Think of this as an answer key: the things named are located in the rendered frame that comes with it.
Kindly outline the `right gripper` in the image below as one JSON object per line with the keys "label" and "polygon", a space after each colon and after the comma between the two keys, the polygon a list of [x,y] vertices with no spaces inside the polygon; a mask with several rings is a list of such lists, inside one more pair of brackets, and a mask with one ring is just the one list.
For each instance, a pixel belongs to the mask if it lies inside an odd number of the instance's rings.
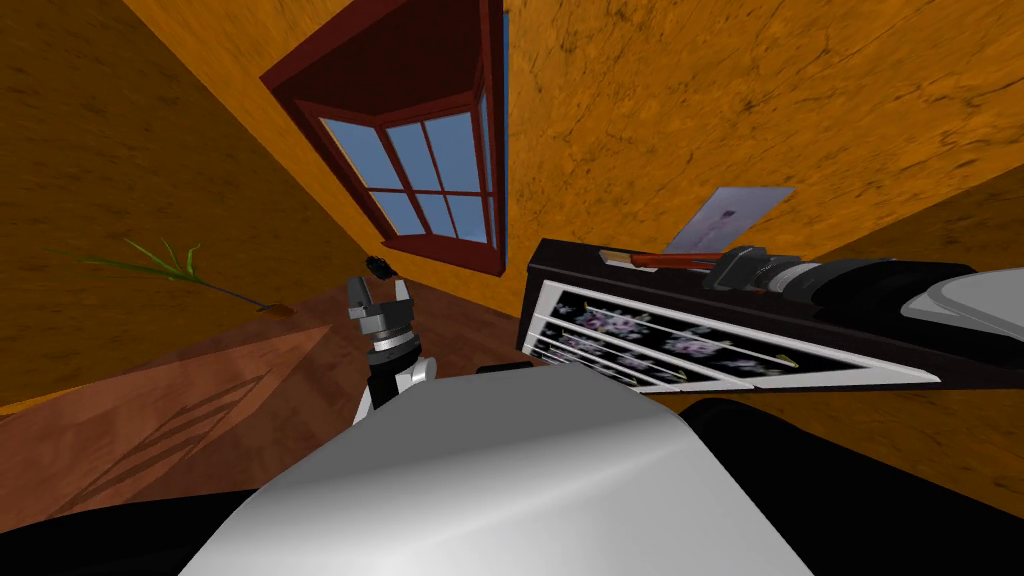
{"label": "right gripper", "polygon": [[705,277],[701,286],[712,291],[745,290],[752,280],[770,266],[771,262],[772,256],[763,247],[733,248],[721,256]]}

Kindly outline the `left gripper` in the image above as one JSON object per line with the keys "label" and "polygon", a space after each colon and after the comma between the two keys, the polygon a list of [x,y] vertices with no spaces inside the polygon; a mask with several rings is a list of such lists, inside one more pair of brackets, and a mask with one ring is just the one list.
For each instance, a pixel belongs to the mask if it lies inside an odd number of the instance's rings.
{"label": "left gripper", "polygon": [[347,280],[349,318],[357,319],[365,335],[373,335],[381,340],[391,338],[391,333],[399,334],[409,330],[408,326],[414,319],[414,300],[403,279],[395,280],[394,291],[393,301],[373,304],[362,277],[355,276]]}

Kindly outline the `red-brown flat bar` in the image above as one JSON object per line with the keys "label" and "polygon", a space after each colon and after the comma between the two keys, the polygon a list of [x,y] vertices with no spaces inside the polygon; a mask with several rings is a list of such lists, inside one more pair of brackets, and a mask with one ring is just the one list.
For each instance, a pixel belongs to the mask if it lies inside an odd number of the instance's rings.
{"label": "red-brown flat bar", "polygon": [[713,270],[722,258],[720,253],[650,254],[599,250],[598,254],[607,265],[641,271],[677,269],[707,273]]}

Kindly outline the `green plant in brown pot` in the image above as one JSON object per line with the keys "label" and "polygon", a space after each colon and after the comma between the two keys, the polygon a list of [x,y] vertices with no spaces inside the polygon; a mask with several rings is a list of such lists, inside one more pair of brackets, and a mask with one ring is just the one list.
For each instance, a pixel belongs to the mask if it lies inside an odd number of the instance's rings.
{"label": "green plant in brown pot", "polygon": [[216,291],[221,294],[228,295],[232,298],[244,301],[252,306],[256,307],[256,313],[263,315],[268,318],[273,319],[288,319],[297,314],[297,311],[287,304],[281,302],[262,303],[255,299],[248,298],[237,292],[224,289],[222,287],[211,284],[203,280],[197,273],[195,253],[201,247],[201,244],[196,244],[190,249],[187,250],[184,263],[178,258],[178,254],[171,244],[162,239],[163,246],[165,247],[170,261],[167,262],[160,257],[158,257],[154,252],[143,248],[134,241],[124,238],[131,247],[138,250],[140,253],[145,255],[151,260],[151,265],[142,265],[136,263],[120,262],[116,260],[111,260],[108,258],[95,257],[95,256],[85,256],[79,254],[73,254],[65,251],[46,249],[46,252],[58,254],[61,256],[67,256],[72,258],[74,261],[91,266],[105,266],[113,268],[117,270],[145,274],[154,277],[160,277],[167,279],[169,281],[183,282],[196,286],[201,286],[208,288],[210,290]]}

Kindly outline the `dark red bay window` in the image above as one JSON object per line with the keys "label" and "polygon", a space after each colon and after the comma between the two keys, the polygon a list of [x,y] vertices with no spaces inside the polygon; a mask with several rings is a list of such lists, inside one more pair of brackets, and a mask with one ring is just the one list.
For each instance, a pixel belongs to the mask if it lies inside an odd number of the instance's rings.
{"label": "dark red bay window", "polygon": [[262,82],[391,250],[508,263],[502,0],[352,0]]}

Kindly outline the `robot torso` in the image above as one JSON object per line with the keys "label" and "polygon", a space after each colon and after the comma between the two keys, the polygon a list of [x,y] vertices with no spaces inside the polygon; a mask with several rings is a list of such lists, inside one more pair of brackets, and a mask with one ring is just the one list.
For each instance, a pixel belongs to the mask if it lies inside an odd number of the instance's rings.
{"label": "robot torso", "polygon": [[812,576],[672,410],[578,364],[413,385],[180,576]]}

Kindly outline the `black dresser with floral drawers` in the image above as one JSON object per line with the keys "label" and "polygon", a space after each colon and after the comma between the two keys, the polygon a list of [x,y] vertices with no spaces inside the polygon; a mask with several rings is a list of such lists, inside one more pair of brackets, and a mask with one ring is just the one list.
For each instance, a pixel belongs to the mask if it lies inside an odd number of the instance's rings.
{"label": "black dresser with floral drawers", "polygon": [[827,323],[769,291],[706,290],[707,273],[605,264],[599,247],[542,240],[517,347],[644,394],[1022,388],[1010,370]]}

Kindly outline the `pale picture on wall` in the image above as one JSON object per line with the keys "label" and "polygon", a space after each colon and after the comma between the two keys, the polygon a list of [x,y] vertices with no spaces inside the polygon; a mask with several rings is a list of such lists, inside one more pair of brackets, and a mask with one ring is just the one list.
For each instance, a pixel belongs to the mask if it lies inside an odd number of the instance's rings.
{"label": "pale picture on wall", "polygon": [[673,238],[664,252],[725,252],[793,191],[793,187],[720,187]]}

